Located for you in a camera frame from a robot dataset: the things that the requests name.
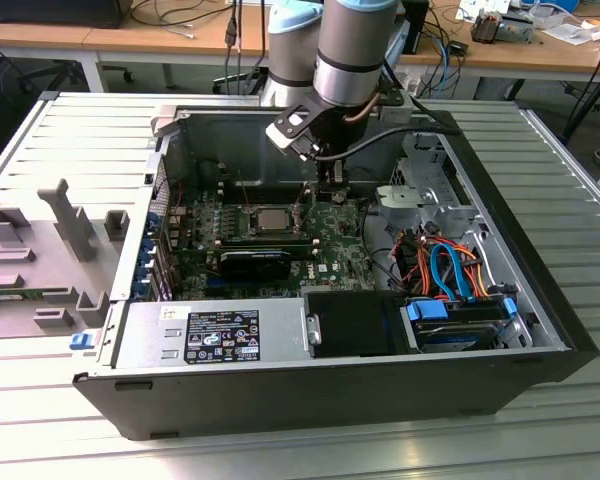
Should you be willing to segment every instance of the power supply label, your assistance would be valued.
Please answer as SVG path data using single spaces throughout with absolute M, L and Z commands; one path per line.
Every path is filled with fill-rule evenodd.
M 184 359 L 189 364 L 260 360 L 258 310 L 192 312 L 185 341 Z

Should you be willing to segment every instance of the wooden desk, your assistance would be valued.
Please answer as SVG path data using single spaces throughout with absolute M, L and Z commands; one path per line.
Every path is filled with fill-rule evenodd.
M 191 5 L 192 0 L 166 0 L 161 1 L 160 11 L 172 8 L 181 8 Z M 220 8 L 226 5 L 220 0 L 205 1 L 200 7 L 189 12 L 178 12 L 167 19 L 171 22 L 186 20 Z M 151 4 L 146 9 L 139 9 L 138 18 L 148 23 L 156 22 L 156 14 Z M 131 18 L 118 30 L 103 30 L 94 28 L 84 39 L 85 49 L 97 51 L 141 52 L 141 53 L 187 53 L 194 55 L 226 54 L 227 47 L 224 43 L 227 23 L 231 15 L 230 10 L 211 15 L 193 22 L 192 32 L 194 39 L 186 38 L 160 27 L 142 25 Z M 265 29 L 269 23 L 269 9 L 265 14 Z M 242 54 L 244 56 L 258 57 L 261 52 L 260 35 L 260 8 L 244 6 L 242 12 Z
M 497 42 L 486 45 L 473 42 L 471 40 L 471 24 L 455 20 L 456 9 L 453 6 L 459 3 L 459 0 L 437 0 L 433 4 L 433 9 L 440 20 L 442 28 L 449 33 L 456 32 L 451 35 L 451 39 L 469 45 L 463 73 L 466 67 L 467 69 L 512 70 L 515 71 L 513 73 L 515 73 L 516 78 L 530 78 L 528 76 L 519 77 L 520 71 L 536 71 L 539 74 L 543 72 L 591 74 L 598 63 L 600 43 L 588 42 L 574 46 L 540 31 L 534 32 L 531 44 Z M 596 15 L 600 15 L 600 5 L 581 5 L 575 13 L 596 18 Z M 435 24 L 431 13 L 429 13 L 427 20 Z M 434 33 L 438 33 L 436 28 L 430 27 L 430 29 Z M 424 37 L 418 54 L 403 56 L 401 63 L 437 65 L 440 61 L 440 55 L 436 53 L 432 43 L 431 39 Z M 505 72 L 504 75 L 500 76 L 509 76 L 508 73 L 511 72 Z
M 443 28 L 455 32 L 452 38 L 469 45 L 463 76 L 586 81 L 596 66 L 599 44 L 586 43 L 575 47 L 541 32 L 535 33 L 530 45 L 474 43 L 471 41 L 471 25 L 454 20 L 453 7 L 458 3 L 459 0 L 435 0 L 433 7 Z M 195 0 L 159 0 L 158 3 L 160 11 L 194 4 Z M 175 13 L 168 19 L 185 20 L 224 6 L 222 0 L 207 0 L 191 11 Z M 243 10 L 244 66 L 252 65 L 260 55 L 259 11 L 259 7 L 253 6 L 245 6 Z M 576 13 L 595 18 L 600 15 L 600 5 L 583 5 Z M 151 3 L 146 9 L 140 9 L 137 15 L 150 23 L 157 20 Z M 91 91 L 103 92 L 106 91 L 101 68 L 103 62 L 221 65 L 226 55 L 224 35 L 229 15 L 230 12 L 225 11 L 195 21 L 194 39 L 160 27 L 141 25 L 131 18 L 118 30 L 5 24 L 0 25 L 0 48 L 11 57 L 79 61 Z M 232 55 L 231 62 L 235 64 L 235 48 Z M 417 55 L 402 56 L 400 69 L 423 75 L 430 73 L 439 60 L 431 40 L 424 38 Z

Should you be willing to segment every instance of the aluminum profile table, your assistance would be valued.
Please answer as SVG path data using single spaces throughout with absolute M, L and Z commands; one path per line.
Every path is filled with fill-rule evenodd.
M 222 101 L 76 93 L 39 101 L 0 157 L 0 206 L 47 218 L 34 186 L 64 176 L 71 201 L 93 218 L 129 208 L 154 147 L 153 108 L 194 100 Z M 454 114 L 600 348 L 595 182 L 531 112 L 428 106 Z M 92 357 L 72 356 L 68 343 L 0 340 L 0 478 L 600 478 L 600 357 L 495 416 L 131 442 L 73 389 L 72 373 Z

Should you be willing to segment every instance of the sticker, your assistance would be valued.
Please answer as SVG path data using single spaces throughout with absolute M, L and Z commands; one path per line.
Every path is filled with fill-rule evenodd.
M 185 335 L 185 361 L 187 363 L 260 360 L 258 310 L 187 312 L 186 318 L 188 318 L 187 334 Z
M 160 320 L 186 320 L 191 312 L 191 307 L 170 305 L 160 309 Z
M 5 300 L 24 300 L 24 297 L 22 295 L 0 295 L 0 302 Z

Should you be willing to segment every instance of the paper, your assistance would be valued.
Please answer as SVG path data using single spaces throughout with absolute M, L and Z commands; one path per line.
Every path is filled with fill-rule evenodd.
M 587 32 L 584 28 L 568 23 L 563 23 L 549 30 L 543 30 L 543 32 L 571 45 L 582 45 L 591 40 L 591 33 Z
M 476 17 L 483 9 L 485 12 L 500 12 L 505 14 L 509 11 L 511 0 L 461 0 L 456 13 L 456 20 L 475 22 Z

